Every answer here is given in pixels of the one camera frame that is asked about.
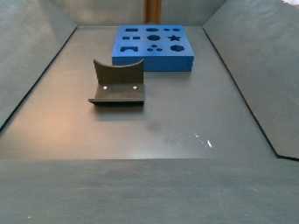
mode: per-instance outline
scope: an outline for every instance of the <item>shape sorter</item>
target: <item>shape sorter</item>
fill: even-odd
[[[189,72],[193,53],[180,25],[120,25],[112,52],[113,66],[144,60],[147,72]]]

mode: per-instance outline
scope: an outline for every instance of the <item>dark gray bracket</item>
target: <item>dark gray bracket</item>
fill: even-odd
[[[127,66],[108,66],[93,60],[97,92],[93,104],[144,103],[144,61]]]

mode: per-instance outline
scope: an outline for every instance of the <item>wooden post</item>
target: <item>wooden post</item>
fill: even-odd
[[[160,24],[161,0],[144,0],[144,23]]]

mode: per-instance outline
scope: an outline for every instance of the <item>circular hole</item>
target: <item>circular hole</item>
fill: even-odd
[[[172,45],[171,49],[175,52],[181,52],[184,50],[184,47],[181,45]]]
[[[148,32],[159,32],[159,30],[156,28],[147,28],[145,29]]]
[[[153,40],[153,41],[156,41],[156,40],[160,39],[160,37],[156,36],[156,35],[151,35],[151,36],[148,36],[147,38],[148,38],[149,40]]]

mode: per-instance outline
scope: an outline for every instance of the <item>gray wall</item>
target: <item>gray wall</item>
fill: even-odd
[[[78,25],[143,23],[143,0],[52,0]]]
[[[163,24],[204,25],[227,0],[163,0]]]
[[[143,0],[52,0],[78,25],[143,23]],[[163,0],[163,24],[203,25],[227,0]]]
[[[74,28],[48,0],[0,0],[0,129]]]
[[[299,158],[299,10],[228,0],[204,30],[276,153]]]

